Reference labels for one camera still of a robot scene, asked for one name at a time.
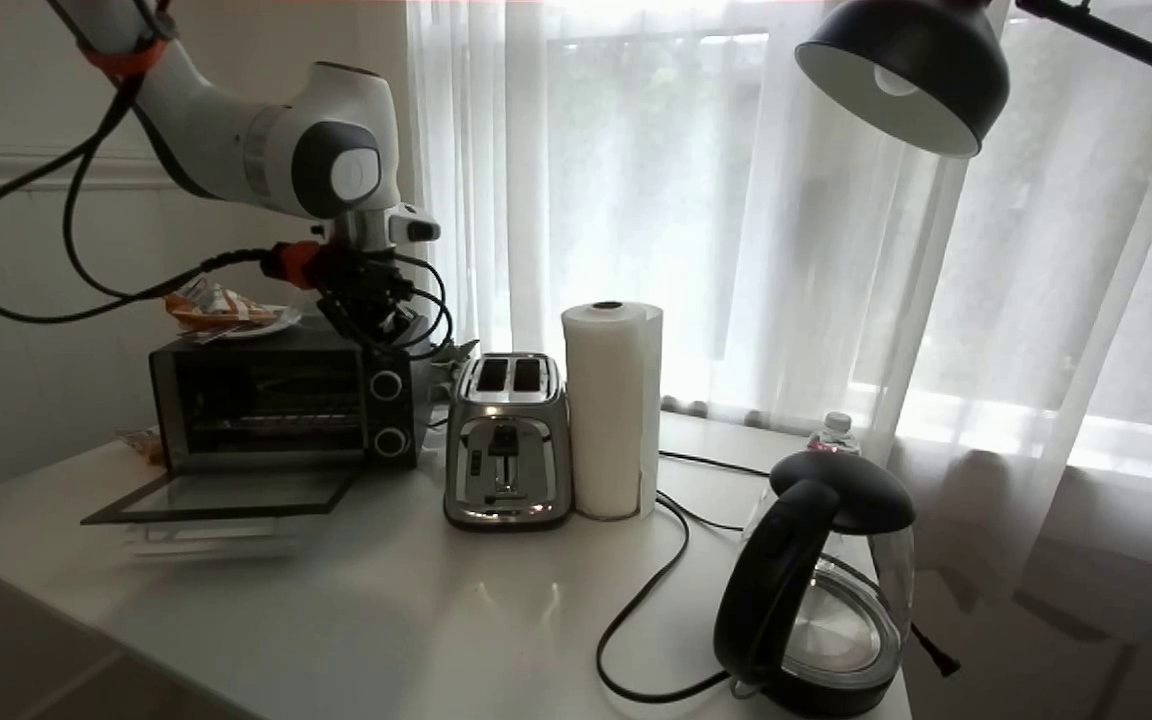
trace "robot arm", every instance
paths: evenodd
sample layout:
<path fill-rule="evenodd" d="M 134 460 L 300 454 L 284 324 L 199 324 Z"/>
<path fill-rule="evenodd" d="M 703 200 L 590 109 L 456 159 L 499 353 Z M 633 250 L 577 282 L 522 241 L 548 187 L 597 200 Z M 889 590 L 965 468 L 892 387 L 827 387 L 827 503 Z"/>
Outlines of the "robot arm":
<path fill-rule="evenodd" d="M 211 88 L 148 0 L 51 9 L 111 81 L 123 59 L 144 59 L 134 116 L 179 187 L 333 222 L 358 252 L 435 235 L 397 187 L 401 149 L 384 77 L 311 63 L 300 96 L 251 105 Z"/>

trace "black lamp shade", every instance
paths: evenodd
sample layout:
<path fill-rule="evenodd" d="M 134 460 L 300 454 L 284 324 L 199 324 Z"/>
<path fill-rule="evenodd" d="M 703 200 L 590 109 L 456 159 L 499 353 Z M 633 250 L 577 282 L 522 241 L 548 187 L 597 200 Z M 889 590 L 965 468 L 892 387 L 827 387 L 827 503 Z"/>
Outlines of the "black lamp shade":
<path fill-rule="evenodd" d="M 835 105 L 939 156 L 974 156 L 1008 101 L 987 15 L 956 0 L 843 4 L 795 59 Z"/>

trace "sheer curtain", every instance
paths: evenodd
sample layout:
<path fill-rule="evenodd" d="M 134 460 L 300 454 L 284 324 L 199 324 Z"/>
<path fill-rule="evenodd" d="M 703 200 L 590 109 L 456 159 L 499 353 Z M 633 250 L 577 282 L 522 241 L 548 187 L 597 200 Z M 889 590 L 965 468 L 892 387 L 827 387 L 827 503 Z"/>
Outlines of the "sheer curtain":
<path fill-rule="evenodd" d="M 1050 654 L 1152 645 L 1152 68 L 1013 11 L 1003 120 L 935 159 L 795 72 L 827 9 L 407 0 L 462 338 L 560 357 L 567 306 L 651 302 L 668 398 L 859 421 L 917 491 L 917 590 L 958 658 L 991 666 L 998 603 Z M 1149 0 L 1097 15 L 1152 38 Z"/>

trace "white wall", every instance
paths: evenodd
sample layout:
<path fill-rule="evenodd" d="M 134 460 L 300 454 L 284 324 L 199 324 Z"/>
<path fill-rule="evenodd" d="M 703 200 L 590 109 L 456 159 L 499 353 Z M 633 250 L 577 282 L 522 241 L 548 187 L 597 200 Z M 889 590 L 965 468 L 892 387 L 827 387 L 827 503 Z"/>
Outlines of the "white wall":
<path fill-rule="evenodd" d="M 174 15 L 199 68 L 243 96 L 294 92 L 317 55 L 397 77 L 397 4 L 207 0 L 174 4 Z M 0 0 L 0 179 L 80 140 L 105 101 L 108 86 L 77 55 L 42 0 Z M 65 268 L 60 197 L 60 183 L 41 183 L 0 206 L 0 302 L 11 307 L 60 311 L 97 302 Z M 174 192 L 132 125 L 111 137 L 80 206 L 80 250 L 91 271 L 118 288 L 286 231 L 305 231 L 305 222 Z M 305 302 L 251 271 L 227 282 L 261 302 Z M 151 424 L 144 353 L 171 338 L 156 306 L 65 329 L 0 321 L 0 481 Z"/>

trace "toaster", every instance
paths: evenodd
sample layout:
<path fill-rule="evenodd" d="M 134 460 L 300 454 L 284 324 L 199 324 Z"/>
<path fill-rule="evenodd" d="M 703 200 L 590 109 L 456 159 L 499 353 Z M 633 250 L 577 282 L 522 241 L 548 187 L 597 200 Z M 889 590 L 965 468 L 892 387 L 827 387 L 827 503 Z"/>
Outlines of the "toaster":
<path fill-rule="evenodd" d="M 551 530 L 572 518 L 572 440 L 544 353 L 483 353 L 449 415 L 443 518 L 459 530 Z"/>

